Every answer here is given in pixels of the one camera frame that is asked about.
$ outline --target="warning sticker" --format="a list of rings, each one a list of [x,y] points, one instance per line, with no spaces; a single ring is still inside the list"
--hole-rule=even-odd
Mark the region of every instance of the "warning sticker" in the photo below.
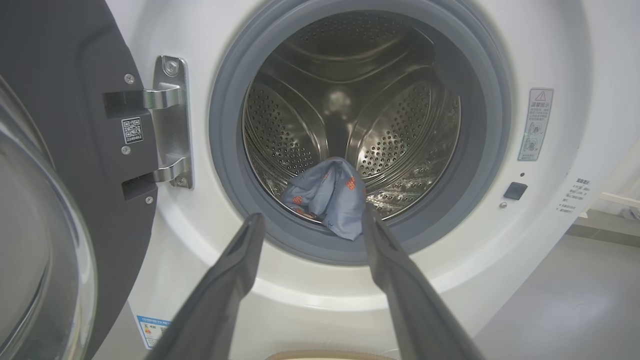
[[[127,145],[144,140],[140,118],[122,119],[122,133],[124,134],[124,143]]]
[[[551,113],[553,89],[533,88],[529,92],[529,111],[524,130],[519,161],[536,161],[540,155],[542,141],[547,133],[547,123]]]
[[[140,334],[145,347],[149,350],[153,349],[163,332],[171,324],[170,321],[147,318],[146,316],[136,316],[140,325]]]
[[[579,213],[585,206],[584,199],[591,191],[591,180],[576,179],[575,183],[569,184],[569,189],[556,205],[556,211],[565,214]]]

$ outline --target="stainless steel drum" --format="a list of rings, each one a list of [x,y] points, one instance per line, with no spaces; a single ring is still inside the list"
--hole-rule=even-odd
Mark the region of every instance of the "stainless steel drum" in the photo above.
[[[447,168],[460,131],[460,98],[435,66],[432,41],[388,13],[300,29],[246,94],[243,139],[257,179],[279,202],[290,178],[340,156],[384,219],[410,208]]]

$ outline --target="gray rubber gasket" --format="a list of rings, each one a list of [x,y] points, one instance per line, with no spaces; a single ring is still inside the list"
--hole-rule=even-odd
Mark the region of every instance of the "gray rubber gasket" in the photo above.
[[[333,265],[366,264],[364,242],[342,240],[324,227],[292,216],[269,197],[244,153],[240,114],[246,89],[280,42],[315,20],[354,10],[388,11],[429,24],[424,31],[441,44],[436,45],[436,63],[442,64],[438,75],[461,97],[461,134],[449,168],[425,199],[387,222],[405,251],[411,254],[437,241],[475,208],[502,163],[511,123],[509,67],[495,37],[466,4],[275,0],[260,9],[232,43],[214,84],[209,112],[214,166],[242,216],[265,214],[267,240],[297,256]],[[466,60],[438,61],[439,56],[455,52]]]

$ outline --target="fabric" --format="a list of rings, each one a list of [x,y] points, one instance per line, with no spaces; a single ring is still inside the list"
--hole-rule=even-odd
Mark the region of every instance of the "fabric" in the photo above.
[[[362,233],[365,186],[345,159],[328,158],[306,169],[289,181],[280,200],[341,238],[355,240]]]

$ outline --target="door glass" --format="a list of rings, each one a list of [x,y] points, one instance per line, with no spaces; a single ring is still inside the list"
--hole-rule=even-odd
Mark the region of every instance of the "door glass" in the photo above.
[[[0,359],[80,359],[95,309],[82,217],[0,78]]]

